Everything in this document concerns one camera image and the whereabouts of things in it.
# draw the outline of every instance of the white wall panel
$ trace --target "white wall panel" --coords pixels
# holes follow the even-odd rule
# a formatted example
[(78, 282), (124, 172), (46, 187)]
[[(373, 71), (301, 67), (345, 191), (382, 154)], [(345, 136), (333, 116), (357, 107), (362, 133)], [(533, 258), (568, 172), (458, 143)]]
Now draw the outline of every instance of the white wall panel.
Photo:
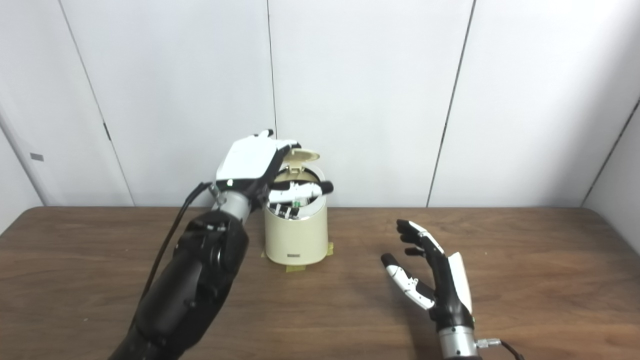
[(59, 4), (0, 1), (0, 49), (0, 121), (45, 204), (131, 205)]
[(640, 111), (636, 111), (585, 206), (604, 217), (640, 253)]
[(136, 205), (182, 204), (274, 127), (265, 0), (62, 3)]
[(476, 4), (429, 206), (579, 206), (640, 94), (640, 2)]
[(41, 206), (31, 181), (0, 130), (0, 234), (25, 210)]
[(270, 0), (280, 138), (333, 206), (425, 206), (472, 1)]

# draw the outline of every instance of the wire connector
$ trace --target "wire connector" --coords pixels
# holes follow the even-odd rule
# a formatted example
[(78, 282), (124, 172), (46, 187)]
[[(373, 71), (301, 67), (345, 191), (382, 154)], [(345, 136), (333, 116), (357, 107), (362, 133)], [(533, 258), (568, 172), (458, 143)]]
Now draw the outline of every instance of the wire connector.
[(499, 347), (502, 344), (500, 339), (478, 339), (476, 340), (477, 348)]

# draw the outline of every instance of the wooden table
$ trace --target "wooden table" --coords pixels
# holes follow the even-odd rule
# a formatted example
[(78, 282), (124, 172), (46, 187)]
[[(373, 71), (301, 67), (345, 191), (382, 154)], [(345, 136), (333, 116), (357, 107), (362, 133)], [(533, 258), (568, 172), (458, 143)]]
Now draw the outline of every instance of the wooden table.
[[(0, 237), (0, 359), (105, 359), (126, 333), (175, 208), (36, 208)], [(200, 210), (187, 213), (185, 219)], [(440, 359), (434, 325), (380, 263), (395, 219), (465, 259), (477, 337), (535, 359), (639, 359), (640, 259), (586, 209), (331, 209), (335, 254), (261, 258), (261, 214), (232, 293), (183, 359)], [(485, 360), (512, 359), (502, 348)]]

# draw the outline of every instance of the cream trash can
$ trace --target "cream trash can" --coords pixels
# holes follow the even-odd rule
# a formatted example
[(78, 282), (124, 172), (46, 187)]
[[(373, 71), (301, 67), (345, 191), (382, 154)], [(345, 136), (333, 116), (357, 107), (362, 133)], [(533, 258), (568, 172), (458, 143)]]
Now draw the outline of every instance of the cream trash can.
[[(320, 155), (311, 150), (292, 149), (285, 156), (276, 183), (320, 183), (322, 171), (311, 164)], [(274, 263), (309, 265), (324, 259), (329, 244), (326, 195), (291, 204), (270, 204), (264, 209), (265, 253)]]

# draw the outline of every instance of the robotic arm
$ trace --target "robotic arm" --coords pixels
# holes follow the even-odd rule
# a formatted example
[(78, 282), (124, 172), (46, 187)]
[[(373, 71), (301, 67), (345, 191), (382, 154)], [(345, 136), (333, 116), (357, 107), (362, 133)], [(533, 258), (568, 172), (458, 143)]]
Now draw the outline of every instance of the robotic arm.
[(422, 256), (427, 260), (433, 272), (435, 289), (400, 267), (391, 254), (382, 255), (382, 263), (404, 294), (429, 311), (429, 317), (436, 323), (444, 359), (482, 360), (479, 348), (503, 345), (516, 360), (524, 360), (521, 354), (500, 339), (475, 339), (471, 293), (460, 253), (447, 257), (429, 231), (414, 222), (398, 220), (397, 231), (402, 242), (415, 245), (406, 249), (405, 254)]
[(231, 146), (216, 173), (215, 206), (187, 225), (111, 360), (174, 360), (202, 338), (244, 259), (248, 215), (265, 205), (284, 156), (300, 147), (272, 134), (265, 130)]

